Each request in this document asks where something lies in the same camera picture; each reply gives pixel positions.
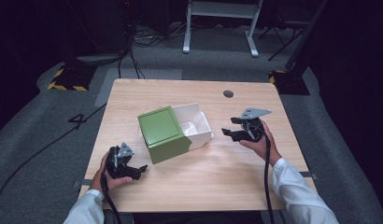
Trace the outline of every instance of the hand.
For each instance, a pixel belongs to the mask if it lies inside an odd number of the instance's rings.
[[[95,176],[92,179],[92,184],[90,185],[90,189],[98,189],[99,191],[102,192],[100,180],[101,180],[101,173],[105,167],[107,154],[108,152],[105,154],[105,156],[101,160],[101,167],[95,173]],[[126,185],[128,183],[131,183],[133,179],[130,176],[113,179],[112,176],[110,176],[110,174],[106,171],[106,181],[107,181],[107,187],[109,188],[109,190],[111,190],[111,189],[115,189],[123,185]]]
[[[276,162],[282,158],[282,156],[277,151],[276,143],[274,141],[273,135],[270,133],[270,130],[268,129],[266,123],[262,121],[264,132],[267,134],[268,139],[271,142],[271,150],[270,150],[270,165],[274,166]],[[266,160],[266,154],[267,154],[267,148],[266,148],[266,140],[265,136],[262,137],[259,142],[249,142],[247,140],[241,140],[240,145],[244,147],[248,147],[256,152],[259,157],[261,157],[264,161]]]

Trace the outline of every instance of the wooden tabletop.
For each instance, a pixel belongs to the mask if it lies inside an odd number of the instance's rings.
[[[232,91],[227,98],[224,91]],[[168,105],[198,103],[214,134],[203,147],[153,165],[137,116]],[[270,83],[185,80],[117,79],[96,138],[85,179],[92,179],[102,157],[121,142],[135,152],[128,163],[147,164],[148,170],[132,184],[110,191],[121,212],[266,210],[264,161],[253,151],[224,136],[247,107],[270,109],[261,117],[282,156],[300,172],[308,171],[276,87]],[[269,170],[271,187],[271,168]],[[311,187],[311,178],[306,179]],[[88,186],[84,186],[82,195]],[[284,204],[270,192],[274,209]]]

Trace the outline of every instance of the black base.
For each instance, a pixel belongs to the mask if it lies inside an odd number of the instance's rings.
[[[291,71],[271,71],[268,78],[277,87],[278,94],[310,95],[303,78],[294,76]]]
[[[48,89],[87,91],[97,66],[61,66]]]

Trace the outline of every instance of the desk leg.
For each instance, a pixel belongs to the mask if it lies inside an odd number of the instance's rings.
[[[256,22],[259,17],[259,13],[261,12],[261,9],[259,7],[256,7],[255,13],[253,15],[252,23],[250,24],[249,31],[245,31],[245,36],[247,37],[248,45],[250,48],[250,53],[252,54],[252,57],[258,57],[259,52],[256,49],[255,42],[253,42],[253,32],[255,31]]]
[[[188,4],[188,16],[186,18],[186,34],[185,41],[183,42],[183,53],[189,53],[191,51],[191,23],[192,23],[192,1]]]

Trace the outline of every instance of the person's left hand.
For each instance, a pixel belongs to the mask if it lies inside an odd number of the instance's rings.
[[[102,158],[102,160],[101,160],[101,167],[95,173],[95,176],[92,179],[92,184],[90,185],[90,189],[98,189],[99,191],[102,192],[101,182],[100,182],[100,180],[101,180],[101,173],[104,170],[105,161],[106,161],[106,157],[107,157],[108,153],[109,152],[107,152],[105,154],[105,156]],[[109,188],[109,190],[111,190],[111,189],[116,189],[118,187],[126,185],[128,183],[131,183],[133,181],[133,179],[130,176],[125,176],[125,177],[122,177],[122,178],[113,179],[112,176],[110,176],[110,174],[106,171],[106,181],[107,181],[107,187]]]

